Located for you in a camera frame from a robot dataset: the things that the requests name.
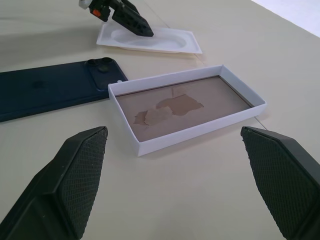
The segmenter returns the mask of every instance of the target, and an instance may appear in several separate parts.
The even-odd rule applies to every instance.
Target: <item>white cardboard tray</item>
[[[153,37],[137,36],[120,24],[103,23],[96,41],[98,45],[158,53],[202,54],[191,31],[153,27]]]
[[[159,88],[172,84],[188,82],[196,79],[209,78],[212,76],[221,76],[235,91],[237,91],[253,107],[244,111],[237,112],[225,117],[218,118],[194,127],[190,127],[171,134],[153,138],[151,140],[139,142],[134,135],[123,110],[118,103],[116,96],[139,92],[143,90]],[[123,120],[124,129],[127,131],[128,138],[138,156],[142,156],[156,150],[160,150],[171,145],[195,138],[197,136],[212,132],[217,129],[241,122],[243,120],[255,117],[261,114],[267,107],[264,101],[255,91],[242,82],[224,65],[205,67],[181,71],[176,73],[158,75],[119,83],[109,84],[109,97],[116,106],[120,117]]]

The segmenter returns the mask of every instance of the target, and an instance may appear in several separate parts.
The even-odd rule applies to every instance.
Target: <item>smartphone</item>
[[[0,122],[106,99],[127,80],[109,57],[0,72]]]

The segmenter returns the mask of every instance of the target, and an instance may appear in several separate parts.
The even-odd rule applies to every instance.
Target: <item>table surface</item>
[[[202,55],[96,45],[75,1],[0,2],[0,71],[115,59],[130,79],[225,64],[269,103],[257,119],[136,157],[109,100],[0,123],[0,220],[65,139],[109,130],[83,239],[282,240],[261,198],[242,126],[295,138],[318,161],[320,39],[250,0],[134,0],[151,26],[193,31]]]

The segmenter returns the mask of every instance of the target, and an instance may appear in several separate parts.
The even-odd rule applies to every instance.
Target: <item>brown surface inside box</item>
[[[116,96],[139,142],[249,109],[219,76]]]

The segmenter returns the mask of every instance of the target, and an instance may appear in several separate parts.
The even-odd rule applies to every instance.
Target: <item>dark blue phone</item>
[[[0,72],[0,122],[106,99],[127,80],[109,57]]]

